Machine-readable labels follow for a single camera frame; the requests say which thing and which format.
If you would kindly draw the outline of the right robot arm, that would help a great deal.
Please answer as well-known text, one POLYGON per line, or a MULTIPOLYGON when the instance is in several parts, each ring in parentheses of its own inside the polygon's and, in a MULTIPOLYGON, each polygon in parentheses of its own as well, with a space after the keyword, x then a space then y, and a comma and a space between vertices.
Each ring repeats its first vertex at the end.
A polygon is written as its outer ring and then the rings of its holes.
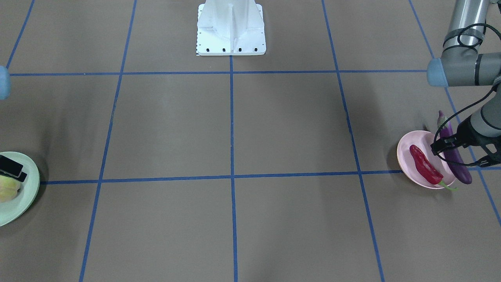
MULTIPOLYGON (((11 79, 8 69, 5 66, 0 67, 0 98, 7 99, 11 91, 11 79)), ((0 174, 14 180, 24 182, 27 174, 23 172, 23 165, 6 157, 0 156, 0 174)))

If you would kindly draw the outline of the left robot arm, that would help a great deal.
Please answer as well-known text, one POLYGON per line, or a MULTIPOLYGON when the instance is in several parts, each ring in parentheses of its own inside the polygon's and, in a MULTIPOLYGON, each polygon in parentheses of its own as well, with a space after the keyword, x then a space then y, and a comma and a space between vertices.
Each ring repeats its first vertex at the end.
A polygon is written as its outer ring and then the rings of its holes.
POLYGON ((458 127, 454 141, 436 141, 434 154, 453 147, 485 146, 500 138, 500 53, 479 53, 490 0, 457 0, 442 55, 427 67, 434 87, 492 86, 496 94, 458 127))

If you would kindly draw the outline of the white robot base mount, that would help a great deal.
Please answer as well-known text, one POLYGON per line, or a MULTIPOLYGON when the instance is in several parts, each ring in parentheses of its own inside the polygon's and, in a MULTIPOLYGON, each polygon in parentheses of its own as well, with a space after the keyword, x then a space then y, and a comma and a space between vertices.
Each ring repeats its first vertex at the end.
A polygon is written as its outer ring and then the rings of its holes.
POLYGON ((197 56, 266 53, 263 7, 254 0, 207 0, 197 12, 197 56))

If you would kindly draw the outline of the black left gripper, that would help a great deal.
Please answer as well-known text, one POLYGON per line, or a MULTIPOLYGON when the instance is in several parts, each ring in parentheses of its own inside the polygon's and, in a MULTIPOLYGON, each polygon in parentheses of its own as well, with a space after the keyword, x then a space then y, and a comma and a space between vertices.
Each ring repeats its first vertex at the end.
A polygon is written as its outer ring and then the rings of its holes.
POLYGON ((487 148, 490 138, 490 125, 482 116, 470 116, 458 125, 456 136, 440 138, 431 143, 433 155, 454 150, 457 147, 477 146, 487 148))

